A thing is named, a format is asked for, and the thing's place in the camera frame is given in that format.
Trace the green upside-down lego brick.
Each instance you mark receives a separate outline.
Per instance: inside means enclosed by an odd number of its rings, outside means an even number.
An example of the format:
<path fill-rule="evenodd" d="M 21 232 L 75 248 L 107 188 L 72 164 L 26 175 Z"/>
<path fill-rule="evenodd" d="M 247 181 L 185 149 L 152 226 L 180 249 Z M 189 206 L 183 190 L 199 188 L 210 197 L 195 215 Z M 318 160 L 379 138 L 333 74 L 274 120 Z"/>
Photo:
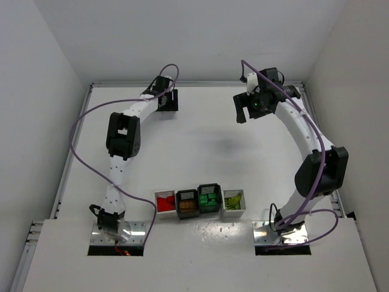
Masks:
<path fill-rule="evenodd" d="M 200 205 L 201 206 L 207 206 L 208 205 L 208 196 L 206 194 L 201 194 L 199 197 Z"/>

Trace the lime square lego brick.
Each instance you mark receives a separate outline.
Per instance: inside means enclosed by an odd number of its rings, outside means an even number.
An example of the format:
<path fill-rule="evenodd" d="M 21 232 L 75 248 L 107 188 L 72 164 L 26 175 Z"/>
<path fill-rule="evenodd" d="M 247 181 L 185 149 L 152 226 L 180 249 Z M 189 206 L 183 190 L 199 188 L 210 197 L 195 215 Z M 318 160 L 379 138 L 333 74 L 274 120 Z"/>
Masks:
<path fill-rule="evenodd" d="M 225 198 L 225 208 L 227 210 L 240 210 L 241 209 L 241 195 L 236 195 L 230 198 Z"/>

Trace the red round lego piece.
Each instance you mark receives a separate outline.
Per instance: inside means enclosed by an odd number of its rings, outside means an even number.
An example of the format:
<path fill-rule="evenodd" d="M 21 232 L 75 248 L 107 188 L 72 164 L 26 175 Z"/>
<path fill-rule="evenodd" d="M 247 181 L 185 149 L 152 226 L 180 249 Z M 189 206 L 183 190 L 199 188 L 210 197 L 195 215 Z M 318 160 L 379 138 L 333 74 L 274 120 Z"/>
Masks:
<path fill-rule="evenodd" d="M 165 207 L 158 206 L 159 212 L 168 212 L 168 211 L 175 210 L 175 209 L 176 209 L 175 204 L 170 204 L 170 203 L 167 203 L 167 205 Z"/>

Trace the orange brown lego brick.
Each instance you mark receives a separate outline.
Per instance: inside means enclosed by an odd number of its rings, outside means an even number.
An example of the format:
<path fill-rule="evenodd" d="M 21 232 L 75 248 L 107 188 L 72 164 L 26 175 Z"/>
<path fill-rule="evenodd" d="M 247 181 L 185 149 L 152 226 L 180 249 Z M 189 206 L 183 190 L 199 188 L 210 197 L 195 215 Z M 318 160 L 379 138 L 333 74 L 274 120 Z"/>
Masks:
<path fill-rule="evenodd" d="M 195 200 L 183 200 L 179 202 L 179 210 L 181 213 L 196 212 L 197 205 Z"/>

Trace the red rectangular lego brick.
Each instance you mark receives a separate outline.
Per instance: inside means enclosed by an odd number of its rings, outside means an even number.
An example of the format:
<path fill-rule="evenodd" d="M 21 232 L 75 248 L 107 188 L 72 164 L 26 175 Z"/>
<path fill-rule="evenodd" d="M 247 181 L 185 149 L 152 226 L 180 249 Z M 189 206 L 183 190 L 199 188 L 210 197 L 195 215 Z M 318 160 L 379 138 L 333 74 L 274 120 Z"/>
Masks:
<path fill-rule="evenodd" d="M 157 198 L 157 205 L 159 207 L 165 207 L 167 205 L 167 199 L 166 198 L 161 198 L 161 197 L 158 197 Z"/>

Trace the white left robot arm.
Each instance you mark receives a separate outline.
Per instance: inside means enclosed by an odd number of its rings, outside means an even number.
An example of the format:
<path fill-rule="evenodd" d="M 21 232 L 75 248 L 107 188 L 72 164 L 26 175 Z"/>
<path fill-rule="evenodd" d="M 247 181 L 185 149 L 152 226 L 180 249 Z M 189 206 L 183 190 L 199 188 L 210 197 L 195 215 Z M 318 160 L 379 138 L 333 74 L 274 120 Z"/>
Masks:
<path fill-rule="evenodd" d="M 124 182 L 129 162 L 140 150 L 141 124 L 156 111 L 177 111 L 178 90 L 169 76 L 157 76 L 140 95 L 140 100 L 109 117 L 106 148 L 109 154 L 109 186 L 99 206 L 97 225 L 110 235 L 119 235 L 124 224 L 125 204 L 118 190 Z"/>

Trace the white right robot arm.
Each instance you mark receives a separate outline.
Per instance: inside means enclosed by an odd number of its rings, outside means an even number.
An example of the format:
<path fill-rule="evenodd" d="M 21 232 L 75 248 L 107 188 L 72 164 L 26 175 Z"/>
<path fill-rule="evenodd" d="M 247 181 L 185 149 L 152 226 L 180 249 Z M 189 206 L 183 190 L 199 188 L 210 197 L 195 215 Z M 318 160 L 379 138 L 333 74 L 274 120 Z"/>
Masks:
<path fill-rule="evenodd" d="M 271 228 L 282 234 L 298 229 L 306 216 L 325 196 L 343 185 L 349 153 L 335 146 L 318 129 L 306 111 L 300 90 L 284 85 L 277 68 L 242 73 L 244 93 L 233 96 L 236 121 L 259 119 L 274 114 L 296 143 L 302 163 L 294 176 L 295 191 L 288 202 L 276 211 Z"/>

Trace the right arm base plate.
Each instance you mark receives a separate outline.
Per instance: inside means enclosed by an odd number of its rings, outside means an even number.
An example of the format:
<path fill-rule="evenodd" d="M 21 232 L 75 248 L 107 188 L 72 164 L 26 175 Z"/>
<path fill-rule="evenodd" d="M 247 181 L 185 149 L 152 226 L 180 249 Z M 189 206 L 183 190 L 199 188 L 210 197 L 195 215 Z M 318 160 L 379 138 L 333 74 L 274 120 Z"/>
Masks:
<path fill-rule="evenodd" d="M 294 228 L 292 231 L 281 234 L 275 231 L 273 222 L 270 223 L 268 220 L 253 221 L 252 228 L 255 246 L 297 245 L 309 240 L 305 224 L 300 229 Z"/>

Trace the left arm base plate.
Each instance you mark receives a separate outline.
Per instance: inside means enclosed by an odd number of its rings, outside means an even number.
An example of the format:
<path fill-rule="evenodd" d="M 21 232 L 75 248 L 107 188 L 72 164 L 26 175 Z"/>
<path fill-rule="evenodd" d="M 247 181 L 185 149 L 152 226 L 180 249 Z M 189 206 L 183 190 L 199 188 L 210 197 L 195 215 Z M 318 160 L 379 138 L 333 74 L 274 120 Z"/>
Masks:
<path fill-rule="evenodd" d="M 148 224 L 143 221 L 124 221 L 119 224 L 117 233 L 106 231 L 94 223 L 91 237 L 91 246 L 142 246 L 145 242 Z"/>

